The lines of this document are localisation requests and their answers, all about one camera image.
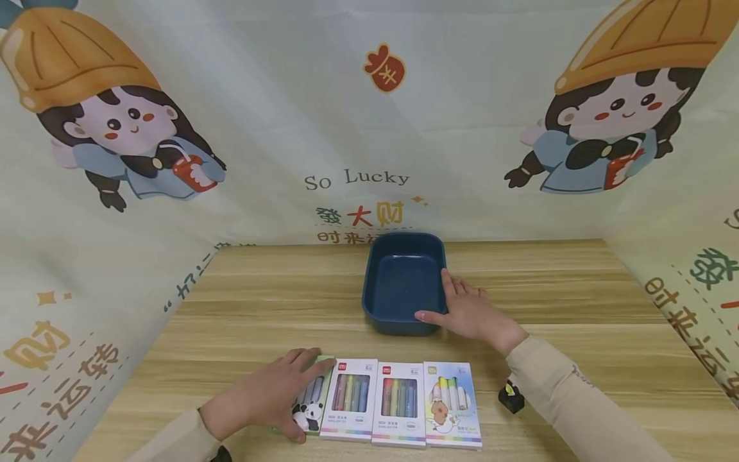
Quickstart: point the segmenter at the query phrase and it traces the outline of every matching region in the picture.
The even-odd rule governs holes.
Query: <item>right hand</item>
[[[520,167],[513,169],[503,177],[504,180],[508,180],[509,188],[521,188],[526,186],[526,183],[531,179],[531,175],[527,174]]]
[[[473,288],[452,277],[446,268],[441,270],[441,283],[449,312],[418,311],[415,317],[419,321],[441,326],[468,339],[483,340],[504,356],[528,337],[523,327],[490,303],[485,289]]]

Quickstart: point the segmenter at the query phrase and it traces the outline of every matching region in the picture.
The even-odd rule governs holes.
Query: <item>wooden table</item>
[[[590,380],[680,461],[735,461],[739,413],[623,265],[599,240],[446,246],[449,269],[488,289],[505,312],[576,361]],[[120,460],[180,412],[294,347],[343,357],[472,364],[482,452],[288,443],[248,428],[226,441],[235,461],[570,461],[531,409],[497,402],[505,362],[447,333],[381,336],[360,297],[367,247],[285,246],[220,251],[78,453]]]

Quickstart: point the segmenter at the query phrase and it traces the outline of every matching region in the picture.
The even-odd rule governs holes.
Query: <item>highlighter box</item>
[[[377,359],[336,360],[321,438],[371,441],[377,364]]]
[[[483,448],[469,363],[423,363],[426,444]]]
[[[320,355],[314,362],[328,358],[333,358],[333,356]],[[293,403],[293,420],[303,429],[306,435],[318,435],[321,431],[333,369],[332,367],[316,377],[316,380],[310,382]],[[273,428],[272,431],[279,432],[276,428]]]
[[[372,443],[426,447],[423,364],[378,363]]]

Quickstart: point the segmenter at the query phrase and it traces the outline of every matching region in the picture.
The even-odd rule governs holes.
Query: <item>blue shirt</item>
[[[202,160],[200,168],[208,178],[219,183],[225,179],[225,170],[208,153],[184,138],[174,136],[170,139],[176,141],[188,154],[200,157]],[[155,153],[156,148],[153,148],[144,156],[154,157]],[[159,170],[156,178],[144,177],[129,169],[118,154],[97,144],[78,144],[72,148],[72,155],[77,166],[81,169],[108,177],[111,180],[128,182],[131,190],[139,199],[169,196],[175,199],[190,200],[199,194],[178,178],[171,169]]]
[[[643,132],[646,138],[641,144],[644,152],[641,153],[627,168],[626,178],[639,173],[657,155],[657,135],[654,130]],[[621,138],[603,140],[615,143]],[[606,172],[611,160],[601,157],[591,165],[570,170],[565,165],[570,151],[581,141],[557,130],[548,130],[534,143],[534,153],[549,176],[542,184],[541,190],[554,194],[587,194],[603,191],[606,187]]]

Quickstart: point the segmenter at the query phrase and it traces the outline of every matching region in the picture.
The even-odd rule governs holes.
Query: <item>blue container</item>
[[[444,244],[431,234],[390,233],[369,250],[362,307],[378,332],[427,336],[438,327],[416,320],[418,310],[447,313],[441,286]]]

